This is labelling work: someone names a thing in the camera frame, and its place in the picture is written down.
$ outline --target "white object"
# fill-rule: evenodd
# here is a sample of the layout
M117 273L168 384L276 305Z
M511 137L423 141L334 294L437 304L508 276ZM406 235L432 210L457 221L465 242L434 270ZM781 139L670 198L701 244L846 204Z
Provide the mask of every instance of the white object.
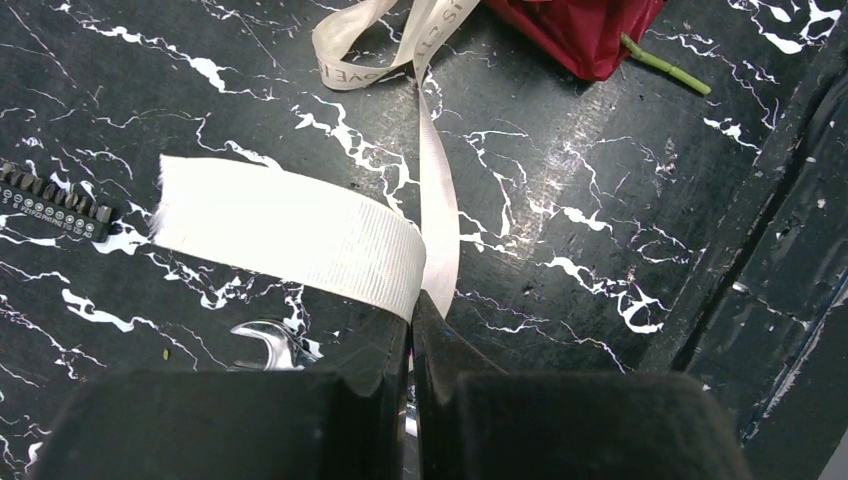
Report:
M359 300L407 321L423 288L447 315L459 270L459 213L450 165L420 92L433 54L479 0L415 0L390 66L343 62L396 1L365 0L333 13L315 27L312 43L321 79L335 90L366 87L412 62L421 236L387 207L319 180L227 160L162 156L156 245ZM236 200L209 203L209 185L227 185L228 198Z

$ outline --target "black marble surface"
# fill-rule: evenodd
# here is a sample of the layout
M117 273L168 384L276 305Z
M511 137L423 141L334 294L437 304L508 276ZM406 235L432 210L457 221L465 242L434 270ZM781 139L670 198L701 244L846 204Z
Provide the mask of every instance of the black marble surface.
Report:
M318 78L310 31L348 4L0 5L0 157L123 212L95 245L0 210L0 478L23 476L81 382L261 359L228 333L260 316L318 353L355 328L367 307L153 247L146 225L161 153L276 162L417 221L410 72L347 93ZM742 241L716 234L731 205L781 178L760 154L843 6L668 2L643 45L707 98L631 62L578 81L480 7L426 83L463 211L448 322L508 370L668 368ZM351 58L390 61L395 12Z

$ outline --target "cream satin ribbon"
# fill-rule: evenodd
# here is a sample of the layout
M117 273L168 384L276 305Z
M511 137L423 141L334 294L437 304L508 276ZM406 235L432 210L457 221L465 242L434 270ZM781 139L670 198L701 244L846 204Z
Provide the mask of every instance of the cream satin ribbon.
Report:
M407 321L423 288L443 316L459 270L459 212L444 147L423 96L433 54L479 0L416 0L394 62L343 62L397 0L365 0L312 34L324 84L366 87L412 61L419 95L421 236L387 207L346 189L257 165L162 156L156 245L273 275L393 312ZM209 188L226 201L210 204Z

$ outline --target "wrench head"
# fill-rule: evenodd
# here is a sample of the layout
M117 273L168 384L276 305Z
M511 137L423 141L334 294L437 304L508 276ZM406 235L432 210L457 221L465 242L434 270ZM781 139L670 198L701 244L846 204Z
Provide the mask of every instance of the wrench head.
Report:
M295 332L277 320L251 320L236 325L230 333L256 338L265 343L268 359L264 366L257 365L262 370L301 370L317 360L317 357L303 349Z

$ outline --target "white ribbon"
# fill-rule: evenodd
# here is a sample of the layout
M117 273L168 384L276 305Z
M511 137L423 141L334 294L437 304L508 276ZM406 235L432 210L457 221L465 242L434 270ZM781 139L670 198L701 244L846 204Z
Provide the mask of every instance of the white ribbon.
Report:
M343 62L353 42L396 1L365 0L333 13L315 27L312 43L321 78L335 90L366 87L412 61L420 110L421 236L387 207L320 180L220 159L162 156L162 200L152 222L156 245L352 298L407 321L423 288L447 315L459 270L459 212L422 83L433 54L479 0L416 0L390 66ZM219 203L209 201L215 186Z

